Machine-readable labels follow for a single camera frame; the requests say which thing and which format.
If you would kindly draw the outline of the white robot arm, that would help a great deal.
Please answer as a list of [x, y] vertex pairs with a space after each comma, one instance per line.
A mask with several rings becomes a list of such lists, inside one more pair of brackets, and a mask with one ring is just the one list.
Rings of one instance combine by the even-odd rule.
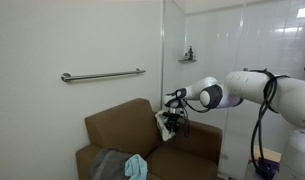
[[[222, 84], [214, 77], [206, 77], [166, 94], [163, 103], [166, 107], [178, 108], [183, 100], [194, 100], [208, 109], [235, 107], [243, 100], [262, 104], [269, 81], [271, 78], [266, 74], [255, 71], [231, 72]], [[270, 107], [290, 124], [305, 129], [305, 80], [280, 77], [276, 84]]]

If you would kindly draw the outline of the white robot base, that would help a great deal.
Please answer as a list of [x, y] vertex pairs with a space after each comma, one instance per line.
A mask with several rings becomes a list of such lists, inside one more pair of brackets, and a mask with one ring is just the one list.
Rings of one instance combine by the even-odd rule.
[[291, 133], [281, 156], [276, 180], [305, 180], [305, 130]]

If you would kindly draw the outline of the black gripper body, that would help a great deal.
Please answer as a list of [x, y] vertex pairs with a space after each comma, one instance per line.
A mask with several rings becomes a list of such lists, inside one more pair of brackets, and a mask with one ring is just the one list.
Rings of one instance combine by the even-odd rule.
[[178, 123], [178, 118], [177, 117], [169, 117], [167, 122], [165, 123], [166, 128], [170, 132], [177, 132], [179, 130], [179, 123]]

